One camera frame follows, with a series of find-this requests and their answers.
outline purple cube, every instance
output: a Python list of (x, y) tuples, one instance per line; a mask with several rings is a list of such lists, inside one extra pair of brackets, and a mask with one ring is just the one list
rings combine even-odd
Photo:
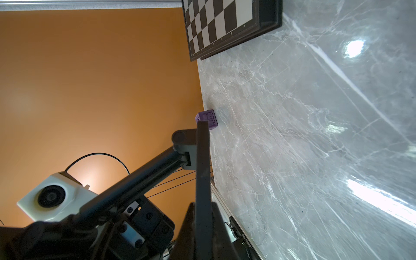
[(195, 117), (195, 121), (208, 121), (208, 127), (210, 130), (218, 126), (217, 118), (215, 117), (213, 109), (199, 112)]

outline camera lens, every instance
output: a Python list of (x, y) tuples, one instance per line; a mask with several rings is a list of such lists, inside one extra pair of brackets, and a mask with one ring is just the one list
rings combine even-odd
[(58, 206), (65, 199), (65, 191), (61, 186), (50, 185), (45, 187), (39, 194), (37, 202), (41, 207), (51, 208)]

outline gray marble table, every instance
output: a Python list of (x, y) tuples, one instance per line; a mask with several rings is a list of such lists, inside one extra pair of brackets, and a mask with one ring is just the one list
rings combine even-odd
[(216, 186), (268, 260), (416, 259), (416, 10), (293, 0), (198, 61)]

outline chessboard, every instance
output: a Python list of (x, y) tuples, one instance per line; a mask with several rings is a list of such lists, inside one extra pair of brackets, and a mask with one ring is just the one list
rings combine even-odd
[(191, 61), (282, 25), (282, 0), (182, 0)]

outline camera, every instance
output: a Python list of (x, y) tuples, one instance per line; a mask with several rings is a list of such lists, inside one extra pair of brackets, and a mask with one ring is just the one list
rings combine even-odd
[(17, 205), (34, 221), (61, 221), (97, 196), (67, 172), (52, 174)]

